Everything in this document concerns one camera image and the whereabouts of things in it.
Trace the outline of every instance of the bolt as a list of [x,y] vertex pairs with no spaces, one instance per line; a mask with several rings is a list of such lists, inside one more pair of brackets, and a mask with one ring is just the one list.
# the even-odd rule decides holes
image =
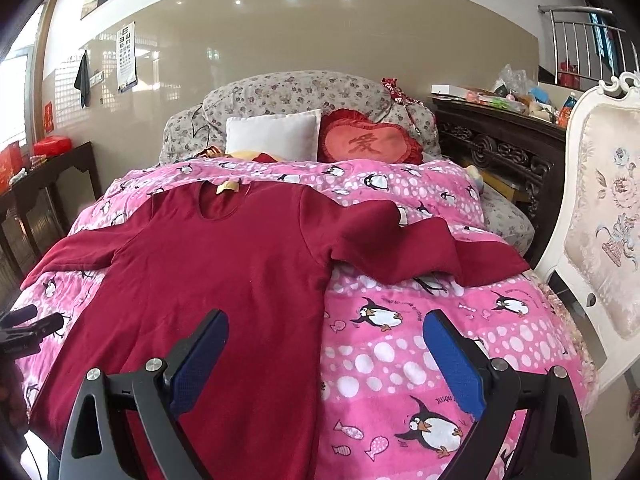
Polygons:
[[509,368],[509,363],[503,358],[497,357],[495,359],[491,359],[491,368],[493,368],[496,372],[503,372],[507,368]]
[[153,359],[149,359],[149,361],[147,361],[145,364],[145,370],[147,372],[155,372],[156,370],[159,370],[161,367],[162,367],[162,359],[158,359],[157,357],[154,357]]
[[567,376],[566,370],[561,366],[554,366],[554,375],[558,379],[564,379]]
[[91,368],[91,370],[86,373],[86,378],[90,381],[95,381],[98,377],[100,377],[100,370],[98,370],[98,368]]

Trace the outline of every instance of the penguin print blanket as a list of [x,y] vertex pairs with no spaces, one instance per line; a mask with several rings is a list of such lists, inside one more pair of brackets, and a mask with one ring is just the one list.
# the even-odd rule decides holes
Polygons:
[[[436,215],[457,239],[500,239],[483,229],[473,181],[446,160],[413,166],[213,158],[135,170],[83,211],[71,233],[124,222],[153,193],[230,178],[311,186],[345,206],[393,200],[401,225]],[[46,272],[18,299],[15,308],[33,303],[39,317],[61,312],[66,321],[43,342],[41,353],[19,363],[29,405],[103,276],[101,271]],[[594,368],[575,326],[561,303],[551,306],[530,277],[463,288],[450,276],[429,275],[385,286],[338,264],[325,295],[317,480],[436,480],[460,448],[473,420],[457,406],[421,335],[424,315],[436,308],[489,356],[502,357],[517,370],[546,373],[561,364],[583,409],[594,403]],[[504,475],[524,415],[515,415],[490,478]]]

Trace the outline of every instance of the wooden table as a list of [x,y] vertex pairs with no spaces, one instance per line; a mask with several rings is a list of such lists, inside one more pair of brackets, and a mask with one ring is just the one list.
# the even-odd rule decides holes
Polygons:
[[61,237],[66,236],[69,232],[70,224],[66,217],[56,183],[60,174],[69,168],[76,168],[76,170],[82,171],[83,173],[88,172],[95,199],[98,200],[102,196],[100,177],[98,176],[98,169],[95,165],[94,148],[90,142],[81,144],[62,155],[48,159],[0,195],[0,248],[7,258],[15,277],[20,282],[24,279],[24,273],[9,245],[1,223],[6,219],[6,214],[9,209],[15,207],[18,222],[26,234],[31,251],[33,251],[36,260],[39,260],[42,257],[42,253],[31,231],[27,213],[36,205],[40,190],[45,189],[51,200],[53,215],[60,227]]
[[564,193],[563,128],[539,119],[434,96],[440,143],[446,155],[470,156],[478,168],[500,168],[522,180],[524,212],[536,234],[525,255],[535,267],[558,220]]

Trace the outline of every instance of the maroon sweater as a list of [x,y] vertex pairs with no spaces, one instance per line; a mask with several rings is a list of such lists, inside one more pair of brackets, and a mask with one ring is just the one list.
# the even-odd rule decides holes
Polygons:
[[[507,244],[454,240],[441,218],[401,228],[386,200],[342,207],[310,187],[273,182],[215,191],[197,182],[153,195],[124,224],[60,240],[25,279],[23,287],[47,271],[109,267],[33,407],[31,428],[51,449],[62,448],[89,368],[137,370],[219,308],[229,340],[181,416],[183,430],[216,480],[311,479],[334,261],[382,283],[439,270],[463,286],[529,268]],[[148,446],[141,455],[149,478],[162,478]]]

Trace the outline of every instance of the white pillow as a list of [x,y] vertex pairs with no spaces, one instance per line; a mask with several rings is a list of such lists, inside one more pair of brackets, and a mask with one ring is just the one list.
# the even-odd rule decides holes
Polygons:
[[263,152],[274,158],[301,162],[318,160],[320,110],[300,114],[229,117],[226,151]]

